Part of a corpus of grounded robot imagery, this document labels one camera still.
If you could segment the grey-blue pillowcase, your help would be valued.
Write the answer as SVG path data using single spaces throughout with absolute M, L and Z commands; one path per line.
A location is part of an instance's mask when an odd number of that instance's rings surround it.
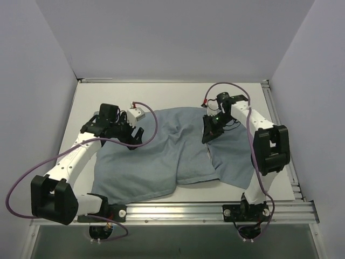
M 247 188 L 254 168 L 244 126 L 208 142 L 215 167 L 202 143 L 205 111 L 180 107 L 147 113 L 139 122 L 145 145 L 133 151 L 106 142 L 97 152 L 92 192 L 110 203 L 126 204 L 165 196 L 177 185 L 219 180 Z

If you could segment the white pillow yellow trim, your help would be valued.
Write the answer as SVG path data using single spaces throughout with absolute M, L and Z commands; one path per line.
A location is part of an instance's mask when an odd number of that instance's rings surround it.
M 211 146 L 209 144 L 206 144 L 206 146 L 207 146 L 208 157 L 209 157 L 209 159 L 211 161 L 212 166 L 215 167 L 215 156 L 213 154 L 213 150 L 212 150 L 212 148 L 211 148 Z

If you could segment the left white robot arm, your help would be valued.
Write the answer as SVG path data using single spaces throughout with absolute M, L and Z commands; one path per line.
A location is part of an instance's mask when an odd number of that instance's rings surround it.
M 97 222 L 109 217 L 108 198 L 99 194 L 76 195 L 73 186 L 91 157 L 108 139 L 118 139 L 134 150 L 142 144 L 143 128 L 136 123 L 145 112 L 134 105 L 125 112 L 111 104 L 101 104 L 98 113 L 86 122 L 72 146 L 72 151 L 45 175 L 31 181 L 31 210 L 35 217 L 64 225 L 77 216 L 90 216 Z

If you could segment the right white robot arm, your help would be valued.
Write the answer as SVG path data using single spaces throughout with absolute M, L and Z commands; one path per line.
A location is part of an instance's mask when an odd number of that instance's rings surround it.
M 221 136 L 230 121 L 237 121 L 247 130 L 254 167 L 253 177 L 243 193 L 240 217 L 251 221 L 258 215 L 259 205 L 268 198 L 268 191 L 279 172 L 289 164 L 289 133 L 284 125 L 275 125 L 250 106 L 244 95 L 230 96 L 222 92 L 216 96 L 216 108 L 207 108 L 203 116 L 202 143 Z

